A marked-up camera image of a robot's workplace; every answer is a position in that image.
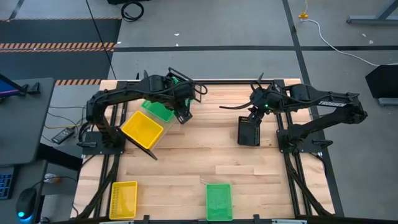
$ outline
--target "yellow plastic tray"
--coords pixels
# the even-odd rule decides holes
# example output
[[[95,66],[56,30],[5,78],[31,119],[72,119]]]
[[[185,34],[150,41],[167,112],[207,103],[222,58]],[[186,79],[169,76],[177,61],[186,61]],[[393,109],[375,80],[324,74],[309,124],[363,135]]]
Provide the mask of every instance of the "yellow plastic tray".
[[[162,134],[163,127],[142,112],[136,111],[123,125],[122,132],[149,149]]]
[[[109,219],[131,219],[136,216],[137,189],[136,181],[113,183]]]

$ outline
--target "green basket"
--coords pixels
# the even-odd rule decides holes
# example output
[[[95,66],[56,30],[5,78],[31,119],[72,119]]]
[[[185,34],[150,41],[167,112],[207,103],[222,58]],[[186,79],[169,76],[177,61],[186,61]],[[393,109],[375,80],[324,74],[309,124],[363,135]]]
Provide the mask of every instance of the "green basket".
[[[230,184],[206,185],[206,218],[208,221],[231,221],[233,219]]]
[[[174,115],[174,111],[170,111],[162,103],[151,103],[146,100],[141,106],[164,122],[171,121]]]

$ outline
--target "gray floor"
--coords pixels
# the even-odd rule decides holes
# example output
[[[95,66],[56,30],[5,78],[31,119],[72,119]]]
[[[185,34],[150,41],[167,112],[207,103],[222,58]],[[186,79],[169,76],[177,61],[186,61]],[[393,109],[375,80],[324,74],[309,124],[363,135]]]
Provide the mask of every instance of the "gray floor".
[[[17,0],[2,0],[0,19],[7,19]],[[398,45],[394,26],[346,24],[348,15],[375,14],[388,0],[308,0],[308,14],[322,26],[324,38],[333,45]],[[95,17],[119,16],[119,9],[105,0],[89,0]],[[325,45],[312,23],[300,23],[298,14],[304,0],[289,0],[300,45]],[[122,23],[118,47],[171,47],[212,45],[292,46],[280,0],[151,0],[143,2],[144,17]],[[25,0],[18,18],[89,17],[82,0]],[[352,52],[374,63],[398,62],[398,52]],[[348,217],[398,220],[397,108],[381,108],[372,99],[364,77],[374,68],[336,52],[303,52],[310,81],[315,88],[360,93],[369,118],[359,125],[339,125],[325,130],[331,161],[345,215]],[[192,78],[301,78],[295,52],[291,51],[196,51],[114,53],[113,67],[118,79],[135,78],[143,69],[165,74],[173,67]],[[56,86],[52,106],[83,106],[98,86]],[[78,109],[51,112],[74,121]],[[47,126],[69,125],[68,121],[47,119]],[[45,130],[51,138],[60,129]],[[64,144],[73,144],[74,139]],[[65,220],[70,214],[73,188],[66,196],[46,198],[43,215]]]

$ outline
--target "cable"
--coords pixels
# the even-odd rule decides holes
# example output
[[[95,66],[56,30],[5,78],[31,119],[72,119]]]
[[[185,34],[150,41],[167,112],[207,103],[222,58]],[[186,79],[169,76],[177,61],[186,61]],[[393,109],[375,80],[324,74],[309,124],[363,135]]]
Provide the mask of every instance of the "cable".
[[[86,108],[86,106],[49,106],[53,109],[70,109],[70,108]]]
[[[74,202],[72,202],[72,208],[76,212],[76,216],[78,216],[79,215],[79,211],[77,210],[77,208],[75,208],[75,203]]]
[[[172,87],[170,87],[168,89],[160,90],[160,91],[153,91],[153,92],[147,92],[147,91],[141,91],[141,90],[118,90],[118,91],[114,91],[112,93],[101,95],[100,97],[98,97],[97,99],[94,100],[93,104],[95,105],[98,100],[100,100],[100,99],[102,99],[104,97],[115,95],[115,94],[118,94],[118,93],[125,93],[125,92],[128,92],[128,91],[131,91],[131,92],[137,92],[137,93],[142,93],[142,94],[154,95],[154,94],[167,93],[168,91],[171,91],[171,90],[175,89],[178,86],[189,85],[189,84],[202,85],[205,88],[206,92],[199,92],[196,89],[195,89],[195,91],[197,93],[201,94],[201,95],[207,94],[208,90],[207,90],[207,87],[205,85],[203,85],[201,83],[197,83],[195,81],[185,81],[185,82],[180,82],[180,83],[178,83],[178,84],[176,84],[176,85],[174,85],[174,86],[172,86]]]
[[[113,77],[114,77],[115,80],[117,80],[116,75],[115,75],[114,70],[113,70],[111,58],[110,58],[109,55],[108,55],[108,51],[106,50],[106,47],[105,47],[105,45],[104,45],[104,42],[103,42],[102,37],[101,37],[101,34],[100,34],[100,31],[98,30],[97,23],[95,22],[95,19],[94,19],[93,13],[92,13],[92,11],[91,11],[90,5],[88,4],[88,0],[86,0],[86,4],[87,4],[87,8],[88,8],[88,10],[89,10],[89,12],[90,12],[91,20],[93,21],[94,26],[95,26],[95,29],[96,29],[96,31],[97,31],[99,40],[100,40],[101,43],[102,43],[102,48],[104,48],[106,57],[108,58],[109,64],[110,64],[110,66],[111,66],[111,70],[112,70]]]
[[[51,140],[49,140],[48,138],[46,138],[44,135],[42,135],[42,137],[43,137],[45,140],[47,140],[48,142],[53,143]]]
[[[71,119],[69,119],[69,118],[64,118],[63,116],[54,115],[54,114],[52,114],[52,113],[50,113],[50,112],[47,112],[47,113],[48,113],[49,115],[53,116],[53,117],[62,118],[62,119],[65,119],[65,120],[67,120],[67,121],[72,122],[72,124],[75,125],[76,130],[79,130],[79,127],[77,126],[77,124],[76,124],[75,122],[73,122]]]
[[[311,152],[310,152],[310,155],[319,159],[322,162],[323,170],[325,171],[325,176],[327,176],[328,172],[326,171],[326,165],[325,165],[325,161],[323,160],[323,158],[321,156],[319,156],[318,154],[312,154]]]
[[[79,140],[79,142],[83,142],[83,135],[87,131],[88,125],[89,125],[89,122],[86,122],[86,123],[82,124],[82,126],[81,126],[81,128],[80,128],[80,130],[78,132],[78,140]]]
[[[252,105],[253,101],[247,102],[241,106],[229,107],[229,106],[220,106],[221,109],[229,109],[229,110],[240,110],[243,108],[247,108],[248,106]]]
[[[369,64],[369,65],[373,65],[373,66],[376,66],[376,67],[377,67],[377,66],[380,66],[380,65],[378,65],[378,64],[368,62],[367,60],[365,60],[365,59],[363,59],[363,58],[361,58],[361,57],[359,57],[359,56],[356,56],[356,55],[353,55],[353,54],[349,54],[349,53],[346,53],[346,52],[342,52],[342,51],[338,50],[337,48],[335,48],[334,46],[332,46],[331,44],[329,44],[329,42],[327,42],[327,41],[323,38],[322,33],[321,33],[321,26],[320,26],[320,24],[319,24],[317,21],[314,21],[314,20],[312,20],[312,19],[302,19],[301,22],[312,22],[312,23],[315,23],[315,24],[318,26],[318,32],[319,32],[320,38],[322,39],[322,41],[324,41],[324,43],[326,43],[327,45],[329,45],[329,47],[331,47],[333,50],[335,50],[335,51],[337,51],[337,52],[339,52],[339,53],[341,53],[341,54],[343,54],[343,55],[348,55],[348,56],[354,57],[354,58],[356,58],[356,59],[360,59],[361,61],[366,62],[366,63]],[[390,64],[386,64],[386,65],[398,65],[398,63],[390,63]]]
[[[41,183],[41,182],[44,182],[45,180],[54,179],[54,178],[68,178],[68,179],[71,179],[71,180],[74,180],[75,182],[77,182],[77,180],[76,180],[75,178],[73,178],[73,177],[68,177],[68,176],[49,177],[49,178],[45,178],[44,180],[41,180],[41,181],[37,182],[36,184],[34,184],[33,186],[31,186],[31,188],[32,188],[32,187],[35,187],[37,184],[39,184],[39,183]]]
[[[303,11],[304,11],[304,14],[307,13],[307,9],[308,9],[308,4],[307,4],[307,0],[305,0],[305,10],[303,10]]]
[[[47,128],[47,129],[57,129],[57,128],[75,128],[76,126],[69,125],[69,126],[51,126],[51,127],[48,127],[48,126],[44,125],[44,127]]]
[[[83,166],[94,157],[95,155],[91,155],[84,163],[81,164],[81,168],[83,168]]]
[[[132,17],[128,13],[124,12],[126,8],[131,4],[135,4],[141,9],[141,13],[137,17]],[[123,7],[121,8],[121,13],[123,20],[125,20],[126,22],[134,22],[144,15],[144,6],[142,6],[142,4],[137,1],[129,1],[123,5]]]

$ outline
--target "white cable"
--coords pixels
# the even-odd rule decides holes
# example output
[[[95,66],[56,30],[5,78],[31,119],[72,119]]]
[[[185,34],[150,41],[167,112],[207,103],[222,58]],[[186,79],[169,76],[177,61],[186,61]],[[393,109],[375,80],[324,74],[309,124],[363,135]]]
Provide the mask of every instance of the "white cable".
[[[308,9],[308,4],[307,4],[307,0],[305,0],[305,11],[304,11],[304,14],[307,13],[307,9]]]
[[[301,21],[302,21],[302,22],[312,22],[312,23],[315,23],[315,24],[318,26],[319,36],[320,36],[321,39],[324,41],[324,43],[326,43],[327,45],[329,45],[329,47],[331,47],[333,50],[335,50],[335,51],[337,51],[337,52],[339,52],[339,53],[341,53],[341,54],[343,54],[343,55],[348,55],[348,56],[351,56],[351,57],[360,59],[361,61],[366,62],[366,63],[368,63],[368,64],[370,64],[370,65],[373,65],[373,66],[380,66],[380,65],[376,65],[376,64],[374,64],[374,63],[368,62],[367,60],[365,60],[365,59],[363,59],[363,58],[360,58],[360,57],[358,57],[358,56],[356,56],[356,55],[349,54],[349,53],[346,53],[346,52],[342,52],[342,51],[338,50],[337,48],[335,48],[334,46],[332,46],[331,44],[329,44],[329,42],[327,42],[327,41],[322,37],[322,34],[321,34],[321,26],[319,25],[319,23],[318,23],[317,21],[314,21],[314,20],[312,20],[312,19],[302,19]],[[390,64],[387,64],[387,65],[398,65],[398,63],[390,63]]]

